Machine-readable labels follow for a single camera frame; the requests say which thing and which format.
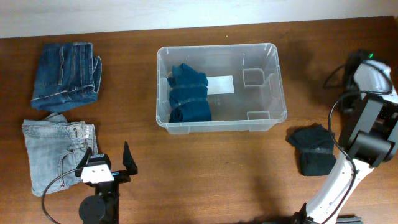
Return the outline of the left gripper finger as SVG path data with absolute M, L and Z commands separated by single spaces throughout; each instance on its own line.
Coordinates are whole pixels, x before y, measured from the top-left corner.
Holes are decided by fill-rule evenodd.
M 76 171 L 75 171 L 75 177 L 80 177 L 81 173 L 83 171 L 84 166 L 86 166 L 88 159 L 90 158 L 90 156 L 93 154 L 92 152 L 92 148 L 88 147 L 83 158 L 81 159 L 81 161 L 78 163 L 77 167 L 76 167 Z
M 137 165 L 131 155 L 131 151 L 129 149 L 128 143 L 124 142 L 124 150 L 123 150 L 123 166 L 126 168 L 126 171 L 129 175 L 137 175 L 138 168 Z

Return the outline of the small black garment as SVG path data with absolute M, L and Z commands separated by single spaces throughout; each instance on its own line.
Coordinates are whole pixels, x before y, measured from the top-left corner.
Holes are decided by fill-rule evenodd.
M 321 124 L 291 127 L 287 130 L 286 141 L 296 150 L 302 175 L 329 175 L 336 162 L 334 143 L 328 130 Z

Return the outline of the black garment with logo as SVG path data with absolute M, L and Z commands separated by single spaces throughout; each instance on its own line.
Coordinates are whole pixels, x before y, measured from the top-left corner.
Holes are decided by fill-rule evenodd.
M 344 87 L 342 95 L 357 91 L 359 91 L 359 87 L 354 83 Z M 361 100 L 360 94 L 347 96 L 339 102 L 339 109 L 344 115 L 351 116 L 356 111 Z

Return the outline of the light blue jeans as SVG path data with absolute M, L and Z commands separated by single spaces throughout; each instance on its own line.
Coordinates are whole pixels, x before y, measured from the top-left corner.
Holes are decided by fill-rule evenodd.
M 51 194 L 81 182 L 68 174 L 50 184 L 56 177 L 75 169 L 88 147 L 98 153 L 93 124 L 68 122 L 64 115 L 52 113 L 43 120 L 24 120 L 22 124 L 30 165 L 32 193 L 40 197 L 45 189 Z

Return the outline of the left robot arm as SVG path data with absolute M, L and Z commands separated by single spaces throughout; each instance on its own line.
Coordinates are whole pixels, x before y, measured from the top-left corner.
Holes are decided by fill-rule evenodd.
M 77 165 L 75 176 L 95 189 L 95 193 L 85 198 L 79 207 L 83 224 L 114 224 L 119 222 L 119 185 L 131 181 L 138 174 L 137 165 L 132 158 L 129 145 L 124 143 L 124 170 L 112 171 L 107 154 L 94 155 L 89 147 Z

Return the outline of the dark blue garment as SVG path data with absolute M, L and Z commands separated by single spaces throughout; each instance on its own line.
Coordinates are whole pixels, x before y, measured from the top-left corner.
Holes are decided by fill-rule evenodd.
M 209 83 L 205 73 L 182 63 L 172 67 L 172 76 L 167 81 L 171 87 L 170 123 L 212 121 L 207 99 Z

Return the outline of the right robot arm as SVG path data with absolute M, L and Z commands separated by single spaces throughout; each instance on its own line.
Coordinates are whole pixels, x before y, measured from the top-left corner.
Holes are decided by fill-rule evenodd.
M 303 175 L 326 176 L 320 191 L 290 223 L 362 223 L 361 217 L 341 217 L 339 212 L 359 183 L 397 152 L 391 68 L 367 50 L 352 52 L 341 68 L 343 93 L 332 106 L 348 116 L 340 136 L 332 131 L 331 111 L 327 128 L 300 128 L 287 140 L 299 151 Z

